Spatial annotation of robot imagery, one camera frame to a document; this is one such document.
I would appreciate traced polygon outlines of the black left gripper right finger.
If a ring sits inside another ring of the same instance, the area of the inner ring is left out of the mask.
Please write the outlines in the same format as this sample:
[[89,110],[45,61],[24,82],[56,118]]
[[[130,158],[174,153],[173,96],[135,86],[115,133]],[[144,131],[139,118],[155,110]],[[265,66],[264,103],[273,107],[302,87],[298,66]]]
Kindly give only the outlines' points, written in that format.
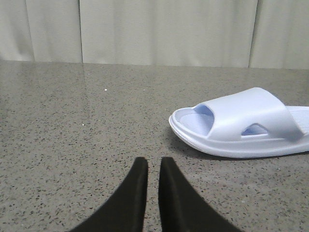
[[164,232],[233,231],[233,225],[203,200],[171,157],[161,160],[158,203]]

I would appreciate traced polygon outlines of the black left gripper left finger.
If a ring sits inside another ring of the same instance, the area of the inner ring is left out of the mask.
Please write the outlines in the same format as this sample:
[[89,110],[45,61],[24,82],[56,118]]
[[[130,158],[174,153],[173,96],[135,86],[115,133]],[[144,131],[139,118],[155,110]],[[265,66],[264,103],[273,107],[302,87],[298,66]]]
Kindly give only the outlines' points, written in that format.
[[147,198],[148,163],[137,157],[114,194],[73,232],[141,232]]

